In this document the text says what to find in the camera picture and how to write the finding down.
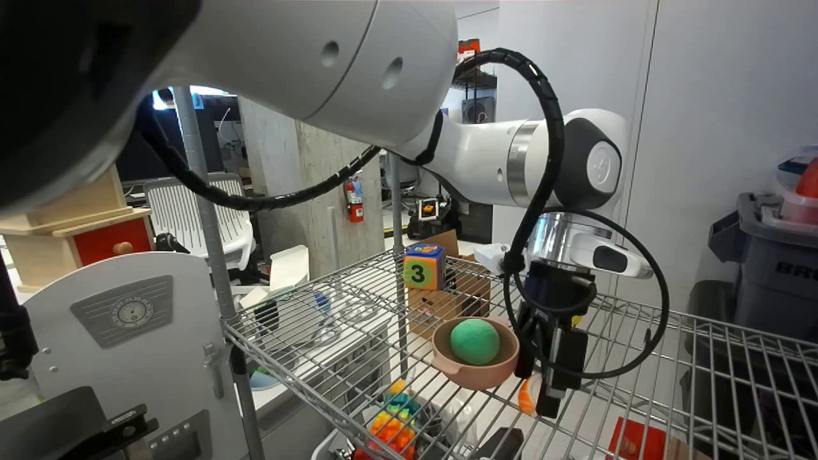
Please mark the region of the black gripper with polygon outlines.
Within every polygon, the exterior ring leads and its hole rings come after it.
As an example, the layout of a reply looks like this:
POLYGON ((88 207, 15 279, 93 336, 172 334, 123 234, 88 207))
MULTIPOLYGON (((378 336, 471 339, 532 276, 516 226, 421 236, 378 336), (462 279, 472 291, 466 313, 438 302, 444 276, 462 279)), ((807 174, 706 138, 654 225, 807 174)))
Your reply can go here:
POLYGON ((586 313, 596 298, 596 279, 590 273, 532 263, 523 276, 513 276, 513 285, 521 295, 516 317, 520 357, 513 376, 532 378, 534 342, 550 342, 550 380, 540 387, 536 413, 555 417, 566 390, 581 386, 587 334, 567 327, 569 319, 586 313))

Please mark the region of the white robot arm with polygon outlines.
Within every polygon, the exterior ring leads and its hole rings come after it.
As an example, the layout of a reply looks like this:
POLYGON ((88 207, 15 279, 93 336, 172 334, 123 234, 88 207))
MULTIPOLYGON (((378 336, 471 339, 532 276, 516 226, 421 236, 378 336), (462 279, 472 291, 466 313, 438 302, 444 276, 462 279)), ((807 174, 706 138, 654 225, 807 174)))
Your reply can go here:
POLYGON ((24 215, 98 179, 159 86, 204 84, 383 147, 457 194, 520 204, 617 196, 626 119, 566 111, 523 54, 462 59, 448 0, 0 0, 0 210, 24 215), (442 111, 462 68, 507 64, 543 115, 466 125, 442 111))

